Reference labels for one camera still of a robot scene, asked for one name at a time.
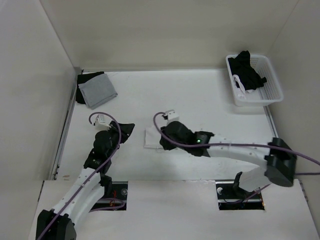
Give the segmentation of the white tank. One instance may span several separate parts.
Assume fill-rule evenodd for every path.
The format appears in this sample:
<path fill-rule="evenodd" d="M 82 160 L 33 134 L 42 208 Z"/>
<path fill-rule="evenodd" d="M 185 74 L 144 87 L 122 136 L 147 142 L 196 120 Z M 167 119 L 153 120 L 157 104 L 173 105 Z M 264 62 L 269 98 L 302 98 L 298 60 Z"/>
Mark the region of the white tank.
<path fill-rule="evenodd" d="M 254 91 L 253 89 L 246 90 L 238 75 L 234 74 L 232 78 L 234 85 L 237 88 L 237 96 L 239 98 L 246 99 L 246 96 Z"/>
<path fill-rule="evenodd" d="M 154 125 L 146 127 L 145 130 L 145 137 L 144 137 L 144 145 L 145 149 L 152 149 L 152 150 L 163 150 L 164 148 L 160 144 L 161 134 L 158 132 Z"/>

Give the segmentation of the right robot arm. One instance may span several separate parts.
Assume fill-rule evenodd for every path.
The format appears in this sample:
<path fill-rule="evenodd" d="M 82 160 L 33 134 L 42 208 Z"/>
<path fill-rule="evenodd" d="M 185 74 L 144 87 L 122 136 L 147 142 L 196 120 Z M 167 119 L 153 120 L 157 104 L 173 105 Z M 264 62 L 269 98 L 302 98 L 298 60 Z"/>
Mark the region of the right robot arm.
<path fill-rule="evenodd" d="M 182 149 L 195 157 L 227 158 L 254 164 L 250 171 L 240 171 L 234 178 L 232 192 L 238 198 L 269 184 L 290 188 L 294 185 L 296 154 L 280 138 L 266 145 L 232 143 L 207 131 L 192 132 L 179 121 L 160 128 L 160 145 L 164 150 Z"/>

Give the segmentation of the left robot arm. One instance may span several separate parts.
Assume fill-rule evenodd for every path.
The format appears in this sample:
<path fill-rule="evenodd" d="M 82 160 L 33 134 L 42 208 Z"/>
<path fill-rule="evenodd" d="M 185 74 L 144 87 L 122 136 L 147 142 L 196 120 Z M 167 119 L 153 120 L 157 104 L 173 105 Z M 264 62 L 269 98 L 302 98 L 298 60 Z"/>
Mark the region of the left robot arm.
<path fill-rule="evenodd" d="M 75 240 L 80 225 L 100 199 L 112 195 L 112 178 L 106 173 L 111 158 L 131 136 L 135 124 L 102 123 L 104 130 L 95 135 L 93 148 L 69 191 L 50 210 L 42 210 L 37 217 L 37 240 Z"/>

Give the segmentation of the folded grey tank top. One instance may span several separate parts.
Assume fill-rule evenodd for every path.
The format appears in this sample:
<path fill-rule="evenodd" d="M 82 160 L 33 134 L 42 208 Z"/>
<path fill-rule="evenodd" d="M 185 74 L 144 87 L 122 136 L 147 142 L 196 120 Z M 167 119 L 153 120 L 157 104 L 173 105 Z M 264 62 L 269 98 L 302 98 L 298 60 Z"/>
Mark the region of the folded grey tank top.
<path fill-rule="evenodd" d="M 107 74 L 94 76 L 79 85 L 85 105 L 94 110 L 118 96 Z"/>

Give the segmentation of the folded black tank top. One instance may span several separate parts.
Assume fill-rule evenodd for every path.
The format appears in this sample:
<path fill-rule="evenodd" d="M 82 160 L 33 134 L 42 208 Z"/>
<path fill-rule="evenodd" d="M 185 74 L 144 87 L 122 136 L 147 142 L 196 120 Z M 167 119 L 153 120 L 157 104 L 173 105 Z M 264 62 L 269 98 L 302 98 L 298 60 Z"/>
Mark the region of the folded black tank top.
<path fill-rule="evenodd" d="M 102 74 L 104 74 L 104 72 L 99 71 L 99 72 L 93 72 L 93 73 L 87 73 L 87 74 L 79 74 L 77 76 L 75 101 L 78 104 L 82 104 L 82 105 L 86 104 L 84 97 L 80 91 L 80 84 L 84 84 L 84 83 L 88 82 L 89 80 L 91 80 L 92 78 L 97 77 Z"/>

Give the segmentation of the white tank top in basket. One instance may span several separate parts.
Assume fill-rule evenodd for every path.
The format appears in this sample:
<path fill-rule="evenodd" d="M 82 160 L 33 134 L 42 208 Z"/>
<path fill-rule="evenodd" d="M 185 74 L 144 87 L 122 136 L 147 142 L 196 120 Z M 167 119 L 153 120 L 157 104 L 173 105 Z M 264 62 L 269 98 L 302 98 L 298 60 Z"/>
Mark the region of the white tank top in basket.
<path fill-rule="evenodd" d="M 239 98 L 246 99 L 246 96 L 254 91 L 253 89 L 246 90 L 238 75 L 234 74 L 232 78 L 234 85 L 237 88 L 237 96 Z"/>

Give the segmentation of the crumpled black tank top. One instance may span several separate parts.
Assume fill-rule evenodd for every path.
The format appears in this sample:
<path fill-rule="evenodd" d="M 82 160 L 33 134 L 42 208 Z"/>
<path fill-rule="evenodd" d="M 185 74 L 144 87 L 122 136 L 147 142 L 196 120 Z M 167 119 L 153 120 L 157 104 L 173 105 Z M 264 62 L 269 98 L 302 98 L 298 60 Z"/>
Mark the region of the crumpled black tank top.
<path fill-rule="evenodd" d="M 267 82 L 266 77 L 260 75 L 251 67 L 251 54 L 248 50 L 239 53 L 235 58 L 229 57 L 228 63 L 232 75 L 237 75 L 245 91 L 262 88 Z"/>

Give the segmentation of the white plastic basket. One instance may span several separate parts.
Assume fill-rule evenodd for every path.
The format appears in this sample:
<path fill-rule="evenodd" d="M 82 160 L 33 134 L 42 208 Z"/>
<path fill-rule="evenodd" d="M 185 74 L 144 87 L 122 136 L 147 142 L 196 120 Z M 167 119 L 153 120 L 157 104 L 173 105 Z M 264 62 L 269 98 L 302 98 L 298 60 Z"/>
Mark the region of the white plastic basket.
<path fill-rule="evenodd" d="M 236 106 L 264 107 L 272 103 L 281 102 L 284 99 L 281 85 L 270 60 L 266 56 L 259 54 L 250 56 L 250 65 L 260 77 L 266 78 L 266 83 L 263 87 L 240 96 L 241 91 L 236 86 L 229 64 L 229 58 L 235 58 L 236 56 L 236 54 L 230 54 L 225 57 L 233 100 Z"/>

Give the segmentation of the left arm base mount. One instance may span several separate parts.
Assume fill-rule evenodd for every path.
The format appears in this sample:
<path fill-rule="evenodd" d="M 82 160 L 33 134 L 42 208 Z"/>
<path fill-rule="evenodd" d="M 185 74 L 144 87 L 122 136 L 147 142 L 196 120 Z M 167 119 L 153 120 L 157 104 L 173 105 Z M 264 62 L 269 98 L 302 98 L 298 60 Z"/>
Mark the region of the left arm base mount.
<path fill-rule="evenodd" d="M 125 211 L 127 209 L 128 182 L 113 181 L 110 176 L 105 175 L 100 184 L 104 187 L 104 195 L 90 211 Z"/>

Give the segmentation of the left metal table rail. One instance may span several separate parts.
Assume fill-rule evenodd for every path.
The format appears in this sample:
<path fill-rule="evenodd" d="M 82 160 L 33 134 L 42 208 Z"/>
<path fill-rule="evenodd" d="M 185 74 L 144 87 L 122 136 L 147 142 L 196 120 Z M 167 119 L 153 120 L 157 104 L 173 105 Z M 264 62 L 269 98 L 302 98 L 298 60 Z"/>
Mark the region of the left metal table rail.
<path fill-rule="evenodd" d="M 65 147 L 65 142 L 67 139 L 67 134 L 70 127 L 70 122 L 71 122 L 71 118 L 72 118 L 72 114 L 73 114 L 73 110 L 76 102 L 78 75 L 81 75 L 83 73 L 83 69 L 79 66 L 76 66 L 73 69 L 75 72 L 75 76 L 74 76 L 74 80 L 72 81 L 72 88 L 68 97 L 67 108 L 62 118 L 63 125 L 61 127 L 61 130 L 59 131 L 58 142 L 54 148 L 53 157 L 50 162 L 50 168 L 49 168 L 46 180 L 56 180 L 56 175 L 57 175 L 57 172 L 59 171 L 60 162 L 61 162 L 63 150 Z"/>

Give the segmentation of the metal table rail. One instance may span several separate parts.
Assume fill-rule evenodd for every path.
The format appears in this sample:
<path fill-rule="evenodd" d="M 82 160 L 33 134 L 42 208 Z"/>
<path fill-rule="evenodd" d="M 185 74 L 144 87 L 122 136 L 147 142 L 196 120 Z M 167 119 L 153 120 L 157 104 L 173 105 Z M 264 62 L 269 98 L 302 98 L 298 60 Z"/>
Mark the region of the metal table rail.
<path fill-rule="evenodd" d="M 57 175 L 57 172 L 59 171 L 60 162 L 61 162 L 63 150 L 65 147 L 65 142 L 67 139 L 67 134 L 70 127 L 70 122 L 71 122 L 71 118 L 72 118 L 72 114 L 73 114 L 73 110 L 76 102 L 78 75 L 81 75 L 83 73 L 83 69 L 79 66 L 76 66 L 73 69 L 75 72 L 75 76 L 74 76 L 74 80 L 72 81 L 72 88 L 68 97 L 67 108 L 62 118 L 63 125 L 61 127 L 61 130 L 59 131 L 58 142 L 54 148 L 53 157 L 50 162 L 50 168 L 49 168 L 46 180 L 56 180 L 56 175 Z"/>
<path fill-rule="evenodd" d="M 269 127 L 272 131 L 272 139 L 271 139 L 270 143 L 272 144 L 273 140 L 276 139 L 275 143 L 277 144 L 278 143 L 278 132 L 276 130 L 276 126 L 275 126 L 270 108 L 268 106 L 264 106 L 263 109 L 264 109 L 265 115 L 267 117 Z M 288 154 L 285 151 L 270 148 L 268 157 L 266 158 L 266 161 L 267 161 L 267 165 L 269 166 L 270 164 L 275 165 L 276 160 L 285 161 L 287 158 L 288 158 Z"/>

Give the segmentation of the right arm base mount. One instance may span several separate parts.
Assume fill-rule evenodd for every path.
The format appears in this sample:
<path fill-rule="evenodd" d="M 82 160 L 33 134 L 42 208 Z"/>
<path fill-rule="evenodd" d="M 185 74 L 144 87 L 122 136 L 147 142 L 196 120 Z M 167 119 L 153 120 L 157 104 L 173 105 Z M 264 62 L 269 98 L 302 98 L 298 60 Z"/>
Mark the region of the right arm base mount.
<path fill-rule="evenodd" d="M 246 191 L 239 187 L 239 172 L 234 181 L 216 181 L 218 209 L 220 211 L 265 210 L 262 194 L 259 190 Z"/>

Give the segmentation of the right metal table rail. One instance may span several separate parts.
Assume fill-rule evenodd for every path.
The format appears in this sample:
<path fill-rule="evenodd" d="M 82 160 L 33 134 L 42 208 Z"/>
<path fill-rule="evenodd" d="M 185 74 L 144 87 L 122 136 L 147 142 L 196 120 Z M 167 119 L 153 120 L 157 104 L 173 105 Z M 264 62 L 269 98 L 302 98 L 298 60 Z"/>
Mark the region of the right metal table rail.
<path fill-rule="evenodd" d="M 276 139 L 275 143 L 277 144 L 278 143 L 278 132 L 276 130 L 276 126 L 275 126 L 270 108 L 268 106 L 264 106 L 263 109 L 264 109 L 265 115 L 267 117 L 269 127 L 272 131 L 272 139 L 271 139 L 270 143 L 272 144 L 273 140 Z M 268 157 L 266 158 L 266 161 L 267 161 L 267 165 L 269 166 L 270 164 L 275 165 L 276 160 L 285 161 L 287 158 L 288 158 L 288 154 L 285 151 L 270 148 Z"/>

